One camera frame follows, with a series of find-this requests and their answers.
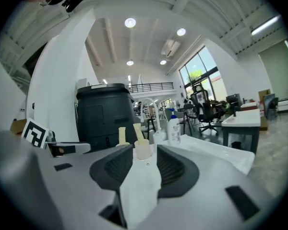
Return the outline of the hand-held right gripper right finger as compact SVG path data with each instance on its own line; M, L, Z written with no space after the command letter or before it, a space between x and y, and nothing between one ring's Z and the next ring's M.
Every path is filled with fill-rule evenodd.
M230 162L166 145L157 147L157 206L136 230L255 230L273 201Z

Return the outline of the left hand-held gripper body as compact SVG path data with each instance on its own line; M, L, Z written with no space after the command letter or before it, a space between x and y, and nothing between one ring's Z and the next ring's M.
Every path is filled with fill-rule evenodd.
M27 119L21 137L27 140L34 147L48 151L51 157L61 157L75 153L75 146L68 146L67 144L59 143L57 141L56 143L46 142L48 132L48 128L29 118Z

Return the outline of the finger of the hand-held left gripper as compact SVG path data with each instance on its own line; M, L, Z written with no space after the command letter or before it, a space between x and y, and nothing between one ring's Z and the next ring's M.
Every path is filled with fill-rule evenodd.
M91 145L89 143L76 143L75 144L76 154L88 153L90 150L91 150Z

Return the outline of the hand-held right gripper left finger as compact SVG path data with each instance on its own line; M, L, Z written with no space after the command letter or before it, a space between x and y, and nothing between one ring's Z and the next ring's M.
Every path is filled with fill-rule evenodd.
M131 145L60 158L37 151L43 182L63 230L125 230L120 186L132 167Z

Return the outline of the dark grey tall appliance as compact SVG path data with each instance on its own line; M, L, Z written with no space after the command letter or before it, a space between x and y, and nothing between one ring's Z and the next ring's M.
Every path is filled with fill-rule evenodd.
M78 137L90 144L91 152L115 147L119 143L119 128L125 127L126 141L133 144L137 138L133 124L134 102L122 83L92 85L79 88Z

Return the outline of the white shampoo bottle blue cap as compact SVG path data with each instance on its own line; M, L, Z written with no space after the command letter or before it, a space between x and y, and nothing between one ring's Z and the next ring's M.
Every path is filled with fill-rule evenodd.
M171 115L168 127L168 142L171 146L176 147L180 144L179 120L174 114Z

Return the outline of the dark table white top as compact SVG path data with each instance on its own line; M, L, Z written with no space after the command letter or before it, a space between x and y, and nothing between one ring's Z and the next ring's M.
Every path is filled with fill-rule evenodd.
M256 154L260 135L260 126L261 117L259 109L236 112L235 115L231 115L221 123L223 146L228 146L229 134L251 135L252 141L250 152Z

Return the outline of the black slim chair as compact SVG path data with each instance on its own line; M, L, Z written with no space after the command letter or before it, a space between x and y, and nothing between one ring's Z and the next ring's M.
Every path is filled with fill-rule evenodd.
M191 129L193 129L194 131L192 119L196 118L194 115L194 106L191 103L186 103L183 108L184 108L184 114L185 114L185 117L189 126L190 134L192 134Z

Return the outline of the grey green shell chair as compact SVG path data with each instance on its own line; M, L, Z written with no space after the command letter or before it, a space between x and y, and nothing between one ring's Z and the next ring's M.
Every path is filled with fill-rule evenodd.
M178 112L174 109L174 111L172 111L172 108L166 108L165 109L165 115L166 115L166 118L167 118L167 129L169 127L169 121L170 121L170 118L171 118L171 115L174 114L176 116L176 118L179 120L179 128L180 128L180 131L183 130L183 125L185 123L185 120L184 120L184 112Z

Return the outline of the white gooseneck faucet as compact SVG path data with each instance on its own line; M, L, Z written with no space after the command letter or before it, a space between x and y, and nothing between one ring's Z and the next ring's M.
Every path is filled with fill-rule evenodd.
M146 97L143 101L142 101L142 104L141 104L141 109L140 109L140 114L141 114L141 122L144 122L144 114L143 114L143 107L144 107L144 104L146 103L146 101L151 101L154 105L154 108L155 108L155 111L156 111L156 124L157 124L157 130L154 132L153 134L153 141L154 141L154 149L155 149L155 152L157 152L157 146L158 145L161 145L162 142L166 139L166 133L165 131L162 130L161 128L161 124L160 124L160 118L159 118L159 112L158 112L158 108L157 108L157 105L156 103L153 101L153 99L149 98L149 97Z

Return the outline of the black mesh office chair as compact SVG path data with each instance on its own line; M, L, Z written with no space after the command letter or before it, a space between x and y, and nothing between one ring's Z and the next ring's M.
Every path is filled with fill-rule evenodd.
M199 127L200 135L206 130L214 130L216 136L219 135L216 126L212 125L213 120L216 119L216 114L213 111L213 108L208 99L208 92L205 90L202 85L197 84L192 86L193 94L191 94L191 100L194 103L196 109L196 116L198 121L205 126Z

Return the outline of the black mezzanine railing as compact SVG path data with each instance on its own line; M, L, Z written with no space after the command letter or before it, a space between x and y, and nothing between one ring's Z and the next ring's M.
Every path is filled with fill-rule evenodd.
M128 88L130 93L142 93L142 92L173 90L174 86L172 82L160 82L160 83L130 85Z

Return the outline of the black massage chair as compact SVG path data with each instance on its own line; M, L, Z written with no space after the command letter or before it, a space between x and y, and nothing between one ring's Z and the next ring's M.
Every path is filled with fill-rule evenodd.
M238 93L229 95L226 97L226 101L235 107L240 107L242 105L240 95Z

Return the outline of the tall glass window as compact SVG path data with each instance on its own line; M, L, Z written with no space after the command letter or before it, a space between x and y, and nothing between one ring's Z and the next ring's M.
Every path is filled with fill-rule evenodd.
M207 47L200 49L179 70L186 96L190 98L194 93L193 86L200 85L208 92L208 99L224 101L227 91L221 73Z

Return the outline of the ceiling air conditioner cassette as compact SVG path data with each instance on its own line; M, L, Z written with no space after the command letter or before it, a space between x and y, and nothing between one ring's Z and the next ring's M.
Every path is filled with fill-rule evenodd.
M178 48L180 47L180 42L175 40L167 40L161 50L161 54L168 57L172 57Z

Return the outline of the long ceiling tube light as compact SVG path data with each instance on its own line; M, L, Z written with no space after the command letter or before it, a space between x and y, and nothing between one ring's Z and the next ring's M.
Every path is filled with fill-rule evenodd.
M269 26L273 25L274 23L276 23L279 19L281 18L281 15L275 16L269 20L267 20L266 22L264 22L263 24L259 25L258 27L256 27L255 29L252 30L251 35L256 35L259 32L265 30L266 28L268 28Z

